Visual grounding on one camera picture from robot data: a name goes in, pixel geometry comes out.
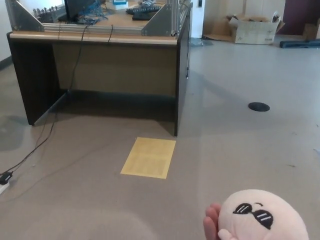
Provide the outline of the person's bare hand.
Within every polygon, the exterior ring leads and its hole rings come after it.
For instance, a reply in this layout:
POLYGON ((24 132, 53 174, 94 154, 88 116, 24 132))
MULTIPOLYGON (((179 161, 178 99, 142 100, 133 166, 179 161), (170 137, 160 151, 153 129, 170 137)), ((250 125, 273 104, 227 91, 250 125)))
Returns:
POLYGON ((205 210, 203 219, 203 228, 206 240, 219 240, 218 237, 218 220, 221 210, 219 203, 212 203, 205 210))

